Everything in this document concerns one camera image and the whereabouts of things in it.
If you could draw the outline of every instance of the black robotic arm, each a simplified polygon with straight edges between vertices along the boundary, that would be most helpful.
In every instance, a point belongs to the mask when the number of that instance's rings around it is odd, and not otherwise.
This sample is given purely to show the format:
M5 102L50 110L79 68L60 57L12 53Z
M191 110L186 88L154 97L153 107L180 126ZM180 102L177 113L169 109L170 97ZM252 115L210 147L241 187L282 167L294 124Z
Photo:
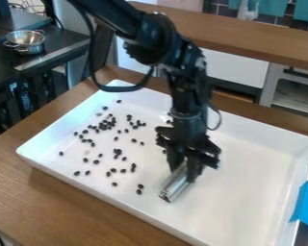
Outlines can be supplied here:
M124 0L67 1L90 28L86 13L122 37L132 58L152 67L158 64L164 67L172 97L173 127L158 127L156 132L157 144L167 149L167 162L172 172L160 196L171 202L201 175L205 166L217 169L219 163L220 149L206 136L207 102L212 89L201 50L181 37L164 14L138 11ZM150 75L141 86L99 87L106 91L133 91L144 86Z

